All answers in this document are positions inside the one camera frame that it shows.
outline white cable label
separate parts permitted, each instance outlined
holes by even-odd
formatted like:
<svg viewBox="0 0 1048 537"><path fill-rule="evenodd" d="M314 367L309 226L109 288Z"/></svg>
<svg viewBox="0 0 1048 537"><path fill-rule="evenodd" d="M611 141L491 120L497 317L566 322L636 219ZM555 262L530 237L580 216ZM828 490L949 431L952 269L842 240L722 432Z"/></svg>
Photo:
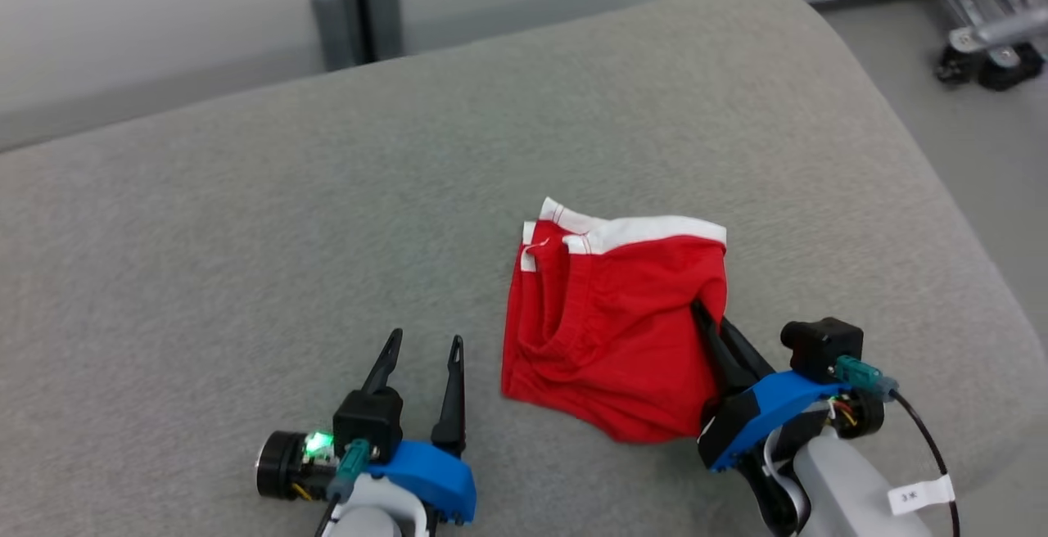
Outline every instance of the white cable label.
<svg viewBox="0 0 1048 537"><path fill-rule="evenodd" d="M949 474L932 481L918 481L888 491L888 501L895 516L923 509L929 504L943 504L956 500L954 482Z"/></svg>

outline blue bracket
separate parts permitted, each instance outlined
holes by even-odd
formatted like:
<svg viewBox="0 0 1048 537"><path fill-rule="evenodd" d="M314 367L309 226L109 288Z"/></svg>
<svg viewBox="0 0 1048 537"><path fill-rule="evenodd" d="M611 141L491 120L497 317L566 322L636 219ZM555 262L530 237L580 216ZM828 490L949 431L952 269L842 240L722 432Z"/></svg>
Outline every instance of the blue bracket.
<svg viewBox="0 0 1048 537"><path fill-rule="evenodd" d="M477 486L473 470L461 459L428 443L403 441L386 465L368 466L371 475L385 475L452 520L473 522Z"/></svg>
<svg viewBox="0 0 1048 537"><path fill-rule="evenodd" d="M817 384L795 371L780 371L762 378L752 387L736 396L744 401L756 401L757 412L745 423L709 469L723 471L734 468L739 454L766 438L771 431L790 418L804 412L808 406L850 389L851 385L844 383ZM719 432L718 422L720 421L716 418L713 421L707 430L708 434L714 435ZM699 437L700 449L703 438L706 438L706 433Z"/></svg>

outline caster wheel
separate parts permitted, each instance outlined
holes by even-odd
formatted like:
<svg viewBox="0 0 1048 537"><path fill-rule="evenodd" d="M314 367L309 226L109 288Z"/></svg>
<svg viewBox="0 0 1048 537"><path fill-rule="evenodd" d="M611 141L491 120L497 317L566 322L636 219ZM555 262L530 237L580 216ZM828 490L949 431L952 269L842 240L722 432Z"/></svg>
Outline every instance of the caster wheel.
<svg viewBox="0 0 1048 537"><path fill-rule="evenodd" d="M971 76L981 62L981 53L962 52L946 45L935 67L935 78L943 85L965 85L971 82Z"/></svg>
<svg viewBox="0 0 1048 537"><path fill-rule="evenodd" d="M992 60L987 60L979 71L979 84L994 91L1006 91L1011 87L1028 81L1044 68L1045 61L1041 52L1029 42L1012 46L1019 55L1019 64L1011 68L1003 68Z"/></svg>

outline green led light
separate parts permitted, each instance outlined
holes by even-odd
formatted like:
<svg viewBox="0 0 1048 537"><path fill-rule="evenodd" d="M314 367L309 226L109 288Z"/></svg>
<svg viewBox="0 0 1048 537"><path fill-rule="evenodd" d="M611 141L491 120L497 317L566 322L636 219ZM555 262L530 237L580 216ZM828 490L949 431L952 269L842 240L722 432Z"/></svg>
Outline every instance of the green led light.
<svg viewBox="0 0 1048 537"><path fill-rule="evenodd" d="M334 443L334 437L327 433L314 432L313 434L306 437L306 454L312 455L320 451L331 447Z"/></svg>

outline black cable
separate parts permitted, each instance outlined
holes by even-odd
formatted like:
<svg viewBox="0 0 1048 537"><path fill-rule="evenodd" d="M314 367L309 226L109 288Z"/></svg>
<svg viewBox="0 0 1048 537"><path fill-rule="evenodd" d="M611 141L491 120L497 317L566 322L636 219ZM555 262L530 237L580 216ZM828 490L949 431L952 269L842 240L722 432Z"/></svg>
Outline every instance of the black cable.
<svg viewBox="0 0 1048 537"><path fill-rule="evenodd" d="M331 495L331 499L328 501L328 508L324 511L324 516L321 517L321 523L316 528L316 533L313 533L313 537L324 537L324 530L327 529L327 524L331 522L331 515L334 514L334 508L339 506L339 498L341 496L337 492Z"/></svg>
<svg viewBox="0 0 1048 537"><path fill-rule="evenodd" d="M939 446L935 444L935 439L932 438L932 433L927 431L927 427L924 426L924 421L921 421L920 414L917 413L917 410L914 410L910 401L902 398L899 390L893 389L889 391L888 394L898 401L899 405L905 408L907 414L910 414L910 417L914 420L914 424L917 425L917 429L922 435L924 435L924 441L927 441L927 446L932 448L932 455L935 457L935 463L939 466L939 473L942 475L948 474L949 472L946 471L946 461L942 459L942 453L939 452ZM957 512L957 500L949 501L949 519L954 524L954 537L960 537L961 517Z"/></svg>

